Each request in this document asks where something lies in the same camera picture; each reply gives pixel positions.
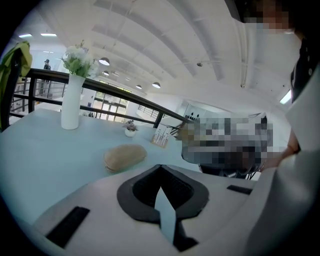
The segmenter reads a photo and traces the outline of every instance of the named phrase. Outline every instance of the white table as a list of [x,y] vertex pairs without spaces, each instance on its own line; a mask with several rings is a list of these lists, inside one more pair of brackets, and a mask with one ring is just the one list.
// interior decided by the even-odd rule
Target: white table
[[16,217],[33,224],[49,207],[81,186],[112,175],[104,153],[121,144],[139,144],[147,151],[132,169],[156,164],[199,172],[181,157],[181,141],[170,137],[166,148],[150,143],[154,128],[139,126],[133,138],[122,123],[81,116],[79,127],[64,130],[61,113],[38,109],[0,134],[0,192]]

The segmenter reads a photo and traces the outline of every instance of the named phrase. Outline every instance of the white vase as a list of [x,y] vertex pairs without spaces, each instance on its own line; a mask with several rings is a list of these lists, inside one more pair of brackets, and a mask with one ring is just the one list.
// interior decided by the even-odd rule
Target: white vase
[[86,78],[69,74],[68,88],[62,99],[61,126],[73,130],[79,126],[80,97],[82,85]]
[[127,137],[133,137],[133,136],[135,136],[136,131],[135,131],[135,130],[125,129],[125,130],[124,130],[124,133],[125,133],[125,135],[126,135]]

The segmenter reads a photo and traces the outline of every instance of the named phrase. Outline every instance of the handrail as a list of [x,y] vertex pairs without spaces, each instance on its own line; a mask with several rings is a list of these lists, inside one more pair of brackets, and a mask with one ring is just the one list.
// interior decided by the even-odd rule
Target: handrail
[[[54,82],[60,82],[67,84],[69,82],[69,74],[58,72],[58,71],[52,71],[52,70],[46,70],[46,69],[37,69],[37,68],[31,68],[29,73],[26,75],[27,78],[33,78],[33,79],[43,79],[43,80],[51,80]],[[170,117],[173,117],[175,119],[178,119],[180,121],[190,123],[190,120],[182,117],[181,115],[163,107],[160,106],[154,102],[151,102],[145,98],[142,98],[138,95],[135,95],[133,93],[126,92],[124,90],[121,90],[119,88],[116,88],[114,86],[95,81],[92,79],[87,78],[83,83],[83,88],[94,90],[97,92],[109,94],[112,96],[116,96],[118,98],[128,100],[130,102],[143,105],[147,108],[151,108],[153,110],[159,111],[159,114],[166,114]]]

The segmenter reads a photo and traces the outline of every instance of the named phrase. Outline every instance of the fluorescent light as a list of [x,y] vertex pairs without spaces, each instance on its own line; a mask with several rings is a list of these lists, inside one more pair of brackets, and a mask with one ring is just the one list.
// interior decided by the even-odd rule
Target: fluorescent light
[[19,35],[20,38],[28,38],[28,37],[32,37],[32,34],[21,34]]
[[288,100],[291,99],[291,90],[287,92],[287,94],[280,100],[281,104],[286,104]]
[[160,83],[158,83],[158,82],[154,82],[153,84],[152,84],[155,88],[160,88]]
[[56,37],[57,36],[56,34],[52,34],[52,33],[41,33],[40,35],[43,37]]
[[110,65],[110,61],[109,61],[109,59],[106,58],[106,57],[103,57],[103,58],[99,59],[99,62],[100,62],[101,64],[103,64],[103,65],[106,65],[106,66],[109,66],[109,65]]

